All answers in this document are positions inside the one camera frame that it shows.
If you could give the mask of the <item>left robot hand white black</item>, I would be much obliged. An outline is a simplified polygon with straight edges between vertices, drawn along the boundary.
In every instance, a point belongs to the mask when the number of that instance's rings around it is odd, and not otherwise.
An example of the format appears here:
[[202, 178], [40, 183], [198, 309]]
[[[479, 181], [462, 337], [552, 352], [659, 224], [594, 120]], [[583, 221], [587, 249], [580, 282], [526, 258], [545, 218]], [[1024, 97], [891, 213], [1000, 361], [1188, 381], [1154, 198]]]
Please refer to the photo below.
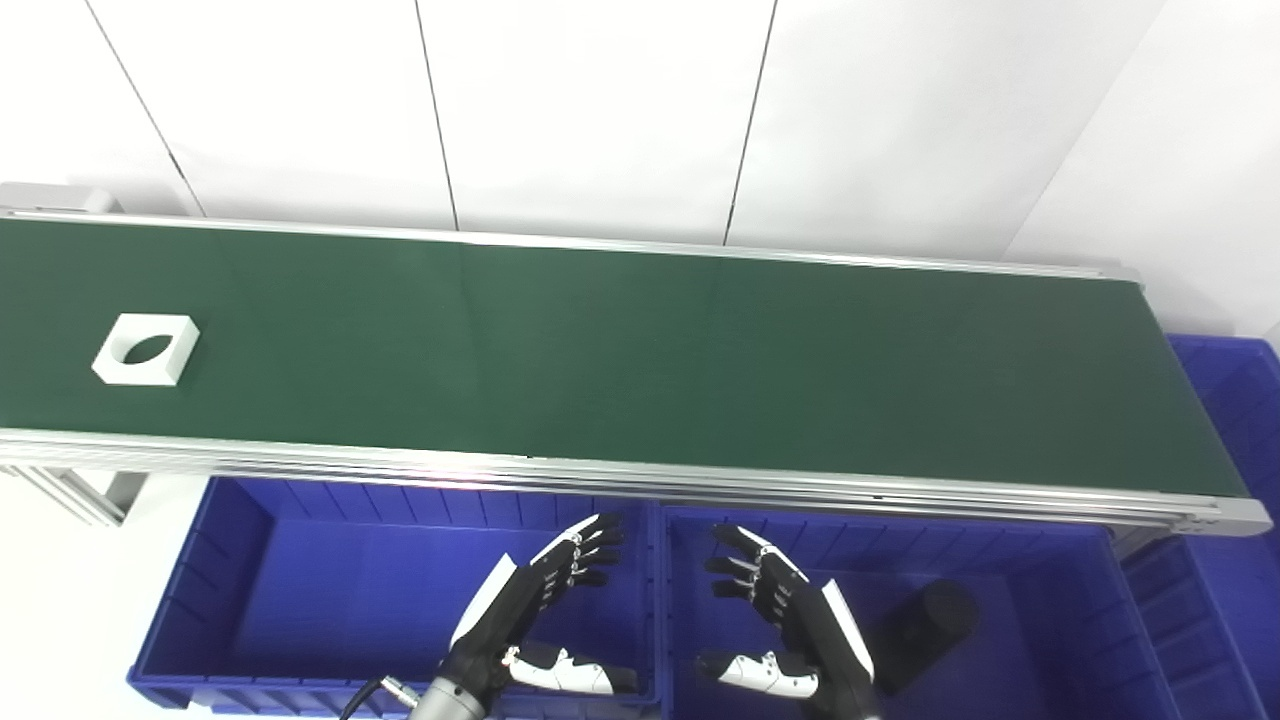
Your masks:
[[463, 611], [431, 683], [477, 719], [512, 683], [575, 694], [637, 691], [630, 667], [575, 657], [564, 647], [529, 641], [538, 618], [577, 587], [603, 587], [605, 565], [620, 561], [622, 518], [598, 512], [562, 530], [526, 562], [499, 557]]

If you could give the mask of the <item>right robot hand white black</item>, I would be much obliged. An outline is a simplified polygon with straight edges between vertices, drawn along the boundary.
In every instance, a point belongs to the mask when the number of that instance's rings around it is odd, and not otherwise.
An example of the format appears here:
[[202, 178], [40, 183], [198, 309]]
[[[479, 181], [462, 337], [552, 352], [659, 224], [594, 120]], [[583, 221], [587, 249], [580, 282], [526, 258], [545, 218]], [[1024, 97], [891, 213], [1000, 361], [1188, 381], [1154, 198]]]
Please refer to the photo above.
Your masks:
[[794, 700], [809, 719], [879, 719], [874, 659], [838, 584], [813, 583], [774, 543], [744, 527], [719, 523], [712, 534], [735, 551], [705, 562], [719, 574], [714, 597], [749, 602], [780, 632], [783, 651], [704, 650], [698, 670], [724, 685]]

